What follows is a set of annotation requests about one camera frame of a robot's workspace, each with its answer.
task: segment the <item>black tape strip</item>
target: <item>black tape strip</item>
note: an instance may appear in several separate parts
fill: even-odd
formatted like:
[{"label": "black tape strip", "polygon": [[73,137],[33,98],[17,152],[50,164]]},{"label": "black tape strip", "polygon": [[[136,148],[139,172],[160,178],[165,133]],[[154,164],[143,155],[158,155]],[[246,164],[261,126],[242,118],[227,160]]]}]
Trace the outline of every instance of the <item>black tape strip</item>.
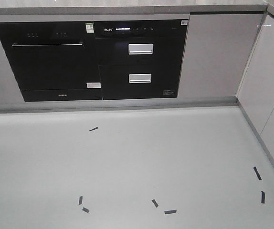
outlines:
[{"label": "black tape strip", "polygon": [[263,191],[261,191],[261,203],[265,203],[265,193]]},{"label": "black tape strip", "polygon": [[79,198],[79,205],[82,204],[82,201],[83,201],[83,197],[80,197],[80,198]]},{"label": "black tape strip", "polygon": [[258,173],[257,168],[256,168],[256,167],[254,167],[253,169],[254,169],[254,171],[255,171],[255,173],[256,173],[256,175],[257,175],[258,179],[259,179],[259,180],[262,180],[262,178],[261,178],[260,174]]},{"label": "black tape strip", "polygon": [[166,214],[166,215],[167,215],[167,214],[174,214],[174,213],[176,213],[176,210],[165,211],[165,214]]},{"label": "black tape strip", "polygon": [[158,207],[158,203],[156,202],[155,199],[152,199],[152,202],[153,202],[153,204],[155,205],[155,207]]},{"label": "black tape strip", "polygon": [[87,208],[83,208],[82,211],[87,212],[87,213],[89,212],[89,210]]},{"label": "black tape strip", "polygon": [[96,129],[98,129],[98,127],[95,127],[94,129],[91,129],[91,130],[89,130],[89,131],[93,131],[93,130],[96,130]]}]

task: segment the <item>oven handle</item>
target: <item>oven handle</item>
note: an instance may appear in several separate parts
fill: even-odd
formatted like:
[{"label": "oven handle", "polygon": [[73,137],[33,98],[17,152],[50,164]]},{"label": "oven handle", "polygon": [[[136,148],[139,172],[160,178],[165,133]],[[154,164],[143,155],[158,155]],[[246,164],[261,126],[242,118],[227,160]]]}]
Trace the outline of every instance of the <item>oven handle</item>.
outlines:
[{"label": "oven handle", "polygon": [[30,48],[30,47],[33,47],[33,48],[56,48],[56,49],[59,49],[59,48],[78,48],[78,49],[84,49],[85,46],[84,46],[84,42],[79,42],[79,43],[76,43],[76,44],[19,44],[19,43],[14,43],[12,45],[12,48]]}]

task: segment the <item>gray countertop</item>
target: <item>gray countertop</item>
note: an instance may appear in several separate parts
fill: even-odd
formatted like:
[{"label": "gray countertop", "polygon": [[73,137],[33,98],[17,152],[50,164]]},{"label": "gray countertop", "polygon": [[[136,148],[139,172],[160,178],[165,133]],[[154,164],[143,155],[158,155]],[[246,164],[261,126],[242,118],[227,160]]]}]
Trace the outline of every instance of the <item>gray countertop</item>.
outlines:
[{"label": "gray countertop", "polygon": [[153,14],[265,11],[274,0],[0,0],[0,14]]}]

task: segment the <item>black oven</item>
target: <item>black oven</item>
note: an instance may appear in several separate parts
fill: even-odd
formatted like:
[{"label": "black oven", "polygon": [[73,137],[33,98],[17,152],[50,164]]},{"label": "black oven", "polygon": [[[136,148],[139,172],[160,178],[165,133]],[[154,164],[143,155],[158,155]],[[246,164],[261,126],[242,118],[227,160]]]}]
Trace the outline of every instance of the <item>black oven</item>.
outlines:
[{"label": "black oven", "polygon": [[25,101],[102,99],[92,22],[0,23]]},{"label": "black oven", "polygon": [[103,99],[177,97],[188,19],[95,21]]}]

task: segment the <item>floor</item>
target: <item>floor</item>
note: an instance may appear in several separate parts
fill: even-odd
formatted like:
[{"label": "floor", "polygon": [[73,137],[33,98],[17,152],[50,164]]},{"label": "floor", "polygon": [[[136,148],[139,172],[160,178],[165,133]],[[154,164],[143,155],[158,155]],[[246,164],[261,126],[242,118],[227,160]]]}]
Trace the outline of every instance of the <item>floor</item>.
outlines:
[{"label": "floor", "polygon": [[0,114],[0,229],[128,228],[274,228],[238,107]]}]

